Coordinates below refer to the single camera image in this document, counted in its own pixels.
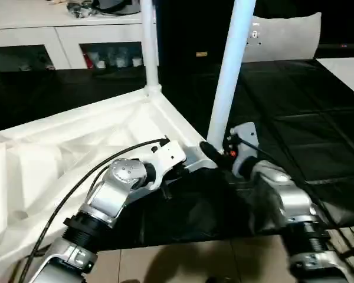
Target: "white pole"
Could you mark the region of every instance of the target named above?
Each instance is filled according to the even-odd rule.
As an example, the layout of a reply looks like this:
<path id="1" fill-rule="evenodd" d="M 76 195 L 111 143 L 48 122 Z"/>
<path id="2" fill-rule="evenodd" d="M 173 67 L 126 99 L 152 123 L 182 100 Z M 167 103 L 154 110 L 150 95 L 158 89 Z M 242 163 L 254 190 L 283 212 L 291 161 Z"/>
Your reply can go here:
<path id="1" fill-rule="evenodd" d="M 249 34 L 256 0 L 235 0 L 230 30 L 225 44 L 220 69 L 217 93 L 212 108 L 207 141 L 217 150 L 222 150 L 225 128 L 230 115 L 242 56 Z"/>
<path id="2" fill-rule="evenodd" d="M 143 59 L 146 66 L 147 86 L 149 88 L 159 87 L 158 66 L 156 60 L 155 34 L 153 23 L 152 0 L 140 0 L 142 10 L 142 50 Z"/>

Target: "metal bracket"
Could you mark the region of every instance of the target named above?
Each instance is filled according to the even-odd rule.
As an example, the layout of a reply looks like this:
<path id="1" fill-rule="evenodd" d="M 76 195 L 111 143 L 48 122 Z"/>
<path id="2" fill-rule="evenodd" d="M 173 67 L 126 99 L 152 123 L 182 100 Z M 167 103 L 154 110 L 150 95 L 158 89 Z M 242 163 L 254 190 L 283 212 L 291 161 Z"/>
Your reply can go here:
<path id="1" fill-rule="evenodd" d="M 60 258 L 64 262 L 67 262 L 71 266 L 80 269 L 82 272 L 85 269 L 92 269 L 94 263 L 97 261 L 97 255 L 71 243 L 63 238 L 58 238 L 50 246 L 39 266 L 37 266 L 34 275 L 29 280 L 29 283 L 33 282 L 46 282 L 40 280 L 38 275 L 47 266 L 53 258 Z"/>
<path id="2" fill-rule="evenodd" d="M 247 122 L 244 124 L 240 124 L 240 125 L 232 128 L 230 133 L 232 136 L 237 134 L 237 136 L 239 138 L 258 147 L 257 132 L 255 130 L 255 124 L 253 122 Z M 244 143 L 240 143 L 238 145 L 237 158 L 235 159 L 235 162 L 232 166 L 233 175 L 235 175 L 236 177 L 241 177 L 241 175 L 239 174 L 238 171 L 240 169 L 240 166 L 244 162 L 244 160 L 250 156 L 257 157 L 257 155 L 258 155 L 258 153 L 256 150 L 252 149 L 251 147 L 247 146 Z"/>

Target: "black fabric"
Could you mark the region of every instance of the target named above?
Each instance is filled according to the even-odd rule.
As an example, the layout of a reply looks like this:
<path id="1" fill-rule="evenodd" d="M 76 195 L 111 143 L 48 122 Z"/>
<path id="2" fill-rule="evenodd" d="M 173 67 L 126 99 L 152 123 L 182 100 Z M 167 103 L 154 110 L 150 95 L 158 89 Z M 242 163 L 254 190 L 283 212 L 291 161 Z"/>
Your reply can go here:
<path id="1" fill-rule="evenodd" d="M 163 93 L 207 135 L 219 66 L 160 69 Z M 0 73 L 0 130 L 144 86 L 142 68 Z M 260 147 L 354 226 L 354 92 L 315 61 L 244 64 L 228 128 L 254 121 Z M 252 187 L 201 169 L 123 211 L 107 249 L 249 235 Z"/>

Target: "shelf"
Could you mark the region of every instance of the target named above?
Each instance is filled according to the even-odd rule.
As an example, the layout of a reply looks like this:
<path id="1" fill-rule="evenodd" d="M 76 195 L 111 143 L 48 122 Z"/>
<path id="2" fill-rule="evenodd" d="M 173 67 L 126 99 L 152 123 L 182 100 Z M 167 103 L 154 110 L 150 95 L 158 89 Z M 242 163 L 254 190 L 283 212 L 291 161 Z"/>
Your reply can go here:
<path id="1" fill-rule="evenodd" d="M 94 16 L 76 19 L 68 13 L 66 3 L 52 4 L 45 0 L 0 0 L 0 29 L 141 23 L 141 13 L 120 17 Z"/>

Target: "floor tile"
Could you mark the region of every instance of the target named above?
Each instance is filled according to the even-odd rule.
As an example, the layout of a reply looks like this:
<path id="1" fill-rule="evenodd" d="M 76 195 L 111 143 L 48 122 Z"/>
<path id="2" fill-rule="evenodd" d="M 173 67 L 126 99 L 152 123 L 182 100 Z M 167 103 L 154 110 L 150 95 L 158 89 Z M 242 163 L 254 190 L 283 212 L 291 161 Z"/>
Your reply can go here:
<path id="1" fill-rule="evenodd" d="M 99 252 L 99 258 L 92 272 L 87 275 L 86 281 L 88 283 L 118 283 L 120 253 L 120 250 Z"/>
<path id="2" fill-rule="evenodd" d="M 295 283 L 279 236 L 232 241 L 241 283 Z"/>
<path id="3" fill-rule="evenodd" d="M 341 231 L 343 232 L 344 236 L 348 238 L 351 246 L 354 246 L 354 233 L 350 230 L 350 228 L 341 228 Z M 344 240 L 341 238 L 340 234 L 336 230 L 330 230 L 329 235 L 331 237 L 331 242 L 332 244 L 336 247 L 336 249 L 339 252 L 345 252 L 348 251 L 349 248 L 345 244 Z M 351 265 L 354 266 L 354 257 L 350 257 L 348 259 Z"/>
<path id="4" fill-rule="evenodd" d="M 209 277 L 237 280 L 228 241 L 211 241 L 122 250 L 119 282 L 204 283 Z"/>

